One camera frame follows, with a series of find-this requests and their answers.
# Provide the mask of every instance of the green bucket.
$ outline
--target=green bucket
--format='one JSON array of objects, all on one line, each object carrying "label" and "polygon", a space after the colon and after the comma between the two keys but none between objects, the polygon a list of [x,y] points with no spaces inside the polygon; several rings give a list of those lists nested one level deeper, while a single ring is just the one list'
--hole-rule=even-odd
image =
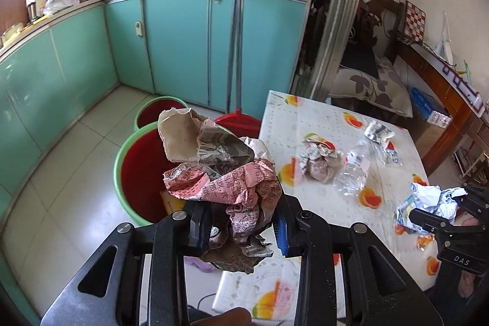
[{"label": "green bucket", "polygon": [[134,131],[138,131],[152,122],[158,122],[161,112],[172,108],[188,108],[188,105],[185,101],[171,96],[158,97],[147,102],[134,119]]},{"label": "green bucket", "polygon": [[176,166],[165,156],[157,122],[138,129],[125,141],[114,165],[114,186],[136,225],[157,223],[167,216],[160,196],[165,187],[162,175]]}]

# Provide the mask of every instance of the broom handle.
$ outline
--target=broom handle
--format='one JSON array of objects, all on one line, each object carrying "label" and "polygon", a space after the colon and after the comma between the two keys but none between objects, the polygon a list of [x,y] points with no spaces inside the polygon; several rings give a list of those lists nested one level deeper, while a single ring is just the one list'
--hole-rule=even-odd
[{"label": "broom handle", "polygon": [[236,46],[236,109],[241,110],[241,71],[243,69],[243,10],[245,0],[239,0]]},{"label": "broom handle", "polygon": [[226,114],[231,112],[231,86],[233,82],[234,51],[236,47],[236,25],[238,17],[238,0],[233,0],[231,16],[231,36],[229,37],[229,56],[227,60]]}]

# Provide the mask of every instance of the teal cabinet door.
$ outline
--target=teal cabinet door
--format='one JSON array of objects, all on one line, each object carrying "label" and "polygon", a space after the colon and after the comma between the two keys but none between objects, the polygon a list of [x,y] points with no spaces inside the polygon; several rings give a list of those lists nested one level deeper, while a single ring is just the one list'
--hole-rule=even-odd
[{"label": "teal cabinet door", "polygon": [[11,200],[12,196],[0,185],[0,219],[5,214]]},{"label": "teal cabinet door", "polygon": [[72,99],[84,112],[117,84],[103,6],[74,15],[51,30]]},{"label": "teal cabinet door", "polygon": [[208,0],[144,0],[155,90],[208,105]]},{"label": "teal cabinet door", "polygon": [[4,60],[0,77],[20,120],[41,151],[54,144],[77,117],[49,31],[36,35]]},{"label": "teal cabinet door", "polygon": [[14,302],[15,306],[19,309],[21,314],[31,323],[33,326],[38,326],[40,324],[40,319],[32,309],[31,305],[25,298],[22,290],[17,284],[10,267],[8,266],[7,260],[0,251],[0,284],[9,295],[10,299]]},{"label": "teal cabinet door", "polygon": [[261,119],[268,91],[288,91],[306,7],[295,0],[244,0],[241,108],[245,114]]},{"label": "teal cabinet door", "polygon": [[120,81],[154,93],[150,63],[143,36],[136,34],[136,22],[142,22],[140,0],[105,5],[108,37]]},{"label": "teal cabinet door", "polygon": [[[210,106],[225,112],[233,0],[212,0],[210,7]],[[234,68],[231,86],[231,111],[234,110],[236,102],[235,71]]]},{"label": "teal cabinet door", "polygon": [[0,184],[14,194],[41,151],[22,125],[3,84],[0,84],[0,131]]}]

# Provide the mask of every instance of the das logo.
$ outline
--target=das logo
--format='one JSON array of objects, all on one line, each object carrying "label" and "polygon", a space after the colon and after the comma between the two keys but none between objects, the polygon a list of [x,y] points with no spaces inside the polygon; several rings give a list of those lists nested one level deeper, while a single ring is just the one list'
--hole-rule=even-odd
[{"label": "das logo", "polygon": [[466,260],[465,258],[460,258],[458,255],[455,256],[453,261],[462,265],[468,265],[470,263],[470,260]]}]

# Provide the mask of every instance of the plastic water bottle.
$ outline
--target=plastic water bottle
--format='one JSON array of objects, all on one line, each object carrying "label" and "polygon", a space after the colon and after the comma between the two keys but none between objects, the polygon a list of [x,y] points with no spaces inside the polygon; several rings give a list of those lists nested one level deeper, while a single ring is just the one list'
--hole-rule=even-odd
[{"label": "plastic water bottle", "polygon": [[370,144],[360,140],[346,153],[343,169],[334,177],[333,185],[344,195],[358,195],[365,187],[370,168]]}]

